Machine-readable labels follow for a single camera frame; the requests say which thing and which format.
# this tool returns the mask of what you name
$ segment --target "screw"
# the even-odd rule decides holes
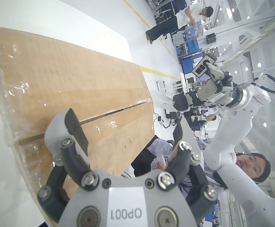
[[[161,178],[161,182],[166,186],[169,186],[172,183],[171,178],[166,174]]]
[[[40,198],[45,198],[48,195],[48,190],[46,188],[41,188],[38,195]]]
[[[152,189],[154,187],[154,181],[150,178],[146,179],[145,187],[148,189]]]
[[[189,143],[187,143],[187,142],[184,142],[184,141],[181,141],[180,142],[180,148],[181,148],[181,150],[183,150],[183,151],[187,151],[187,150],[192,150],[192,147],[190,146],[190,144]]]
[[[87,172],[84,174],[81,180],[81,187],[87,186],[97,186],[98,184],[98,176],[93,171]]]
[[[42,201],[45,201],[46,199],[48,199],[50,195],[51,195],[51,188],[47,185],[43,186],[38,191],[38,196],[39,198],[42,199]]]
[[[65,139],[62,141],[62,146],[67,146],[70,142],[70,139]]]
[[[193,158],[195,161],[199,161],[199,160],[200,160],[198,154],[192,152],[191,155],[192,155],[192,158]]]
[[[111,186],[111,180],[109,178],[106,178],[102,181],[102,187],[104,189],[108,189]]]
[[[210,185],[208,185],[207,190],[204,191],[203,194],[210,201],[215,201],[217,198],[215,189]]]
[[[57,162],[61,161],[61,154],[57,154],[54,158]]]
[[[95,177],[93,175],[86,175],[83,180],[86,185],[92,185],[92,183],[95,180]]]
[[[171,208],[161,207],[155,214],[155,224],[157,227],[178,226],[178,219]]]
[[[77,217],[78,227],[98,227],[100,225],[100,213],[95,207],[85,207]]]

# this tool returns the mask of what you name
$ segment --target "striped shirt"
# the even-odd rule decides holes
[[[200,147],[201,150],[205,150],[208,147],[208,143],[205,143],[202,141],[199,137],[196,137],[196,141]],[[148,150],[153,154],[161,154],[161,155],[171,155],[173,151],[173,147],[165,140],[162,139],[155,139],[154,142],[148,147]],[[157,162],[156,159],[154,159],[151,163],[151,170],[154,170],[157,168]],[[205,175],[210,177],[211,179],[214,179],[213,173],[215,172],[214,170],[210,169],[206,163],[204,163],[204,172]],[[216,190],[217,195],[219,196],[220,194],[223,193],[224,188],[221,187],[218,184],[215,184],[213,182],[209,182],[209,185],[214,187]],[[190,180],[190,177],[187,175],[181,183],[178,185],[178,189],[180,190],[181,194],[183,195],[184,198],[187,198],[189,191],[192,188],[192,183]]]

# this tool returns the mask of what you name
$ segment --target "yellow floor line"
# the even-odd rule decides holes
[[[176,77],[173,77],[173,76],[169,76],[169,75],[167,75],[167,74],[160,73],[160,72],[154,71],[154,70],[152,70],[152,69],[144,68],[144,67],[141,67],[141,66],[140,66],[140,69],[141,69],[141,71],[143,71],[143,72],[152,73],[152,74],[156,74],[156,75],[159,75],[159,76],[165,76],[165,77],[172,78],[172,79],[175,79],[175,80],[180,80],[180,78],[176,78]]]
[[[151,29],[151,27],[149,26],[149,24],[146,23],[146,21],[138,14],[138,12],[126,1],[126,0],[123,0],[127,6],[129,6],[129,8],[143,21],[143,23],[149,28]],[[159,41],[163,44],[163,46],[166,48],[166,50],[168,50],[168,52],[172,55],[172,57],[177,61],[178,63],[178,60],[174,57],[174,55],[170,52],[170,50],[167,48],[167,46],[162,42],[161,39],[159,39]]]

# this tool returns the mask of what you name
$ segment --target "black pants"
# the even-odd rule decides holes
[[[151,162],[154,160],[154,158],[156,158],[156,156],[148,151],[147,148],[154,142],[155,139],[158,139],[156,135],[131,163],[131,166],[134,169],[135,177],[139,177],[151,171]]]
[[[167,21],[164,21],[148,30],[146,34],[150,37],[150,40],[154,41],[158,39],[161,35],[166,35],[175,31],[178,31],[178,22],[177,17],[172,16]]]

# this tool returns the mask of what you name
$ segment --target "ceiling light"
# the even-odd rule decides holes
[[[231,10],[229,8],[226,8],[226,12],[227,12],[229,20],[231,20],[232,19],[232,12],[231,12]]]

